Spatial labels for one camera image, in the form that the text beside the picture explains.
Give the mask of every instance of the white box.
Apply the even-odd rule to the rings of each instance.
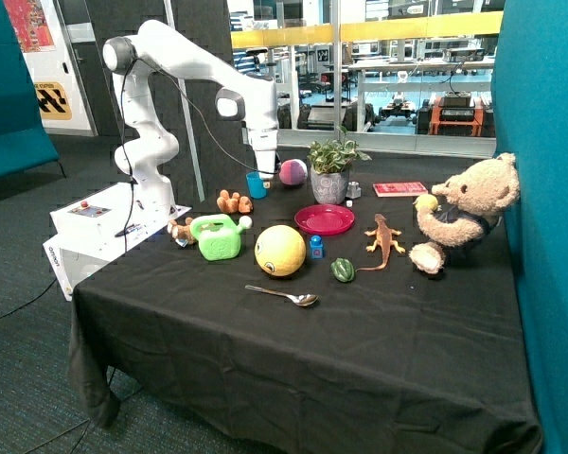
[[[74,286],[190,210],[177,206],[168,218],[153,218],[131,196],[128,183],[117,183],[51,212],[57,234],[44,243],[44,251],[67,301]],[[126,241],[117,235],[132,225]]]

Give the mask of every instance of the spoon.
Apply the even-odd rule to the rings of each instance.
[[[306,307],[311,306],[313,303],[318,301],[318,295],[289,295],[288,293],[282,293],[280,291],[269,290],[266,288],[255,287],[255,286],[246,286],[248,290],[260,291],[261,293],[269,293],[270,295],[277,295],[277,296],[285,296],[293,303],[295,303],[299,307]]]

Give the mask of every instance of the book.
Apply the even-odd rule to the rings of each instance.
[[[375,183],[372,187],[374,187],[377,197],[412,197],[429,192],[420,182]]]

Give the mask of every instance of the glass partition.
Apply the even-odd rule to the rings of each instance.
[[[229,0],[240,71],[278,82],[280,142],[488,157],[505,0]]]

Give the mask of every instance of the plant pot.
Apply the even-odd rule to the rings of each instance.
[[[318,203],[343,203],[349,184],[349,170],[341,173],[315,173],[311,168],[311,189]]]

